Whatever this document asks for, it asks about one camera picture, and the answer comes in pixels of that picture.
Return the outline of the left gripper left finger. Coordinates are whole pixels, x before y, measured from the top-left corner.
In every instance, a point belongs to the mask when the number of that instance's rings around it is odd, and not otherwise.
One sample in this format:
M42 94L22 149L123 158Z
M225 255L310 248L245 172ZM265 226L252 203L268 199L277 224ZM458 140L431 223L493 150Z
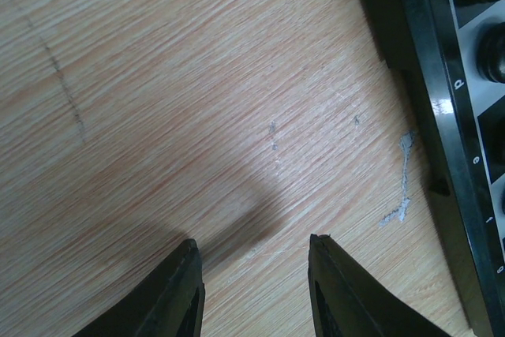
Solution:
M77 336L199 336L205 300L202 260L189 238L122 300Z

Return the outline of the black grey chess board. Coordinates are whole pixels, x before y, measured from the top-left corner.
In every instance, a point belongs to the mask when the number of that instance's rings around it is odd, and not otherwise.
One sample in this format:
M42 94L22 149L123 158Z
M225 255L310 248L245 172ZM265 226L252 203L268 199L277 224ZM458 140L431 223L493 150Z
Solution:
M504 333L504 0L361 0L406 85L466 319Z

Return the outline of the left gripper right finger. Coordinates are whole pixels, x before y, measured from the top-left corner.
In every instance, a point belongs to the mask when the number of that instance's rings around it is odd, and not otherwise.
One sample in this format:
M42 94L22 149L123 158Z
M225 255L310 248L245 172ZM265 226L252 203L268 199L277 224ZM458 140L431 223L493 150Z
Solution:
M317 336L446 336L395 297L328 235L310 236L309 292Z

